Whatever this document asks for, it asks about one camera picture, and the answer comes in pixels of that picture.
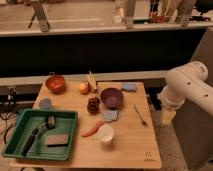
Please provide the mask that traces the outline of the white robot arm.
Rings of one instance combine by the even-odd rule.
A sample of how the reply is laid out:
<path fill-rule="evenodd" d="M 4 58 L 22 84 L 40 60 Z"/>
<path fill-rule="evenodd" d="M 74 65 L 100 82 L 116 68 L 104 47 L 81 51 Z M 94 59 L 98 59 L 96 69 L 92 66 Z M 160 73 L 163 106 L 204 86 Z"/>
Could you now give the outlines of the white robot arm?
<path fill-rule="evenodd" d="M 169 125 L 186 99 L 194 102 L 208 114 L 213 116 L 213 87 L 205 80 L 208 68 L 199 61 L 189 62 L 175 67 L 166 73 L 166 85 L 158 98 L 162 104 L 163 125 Z"/>

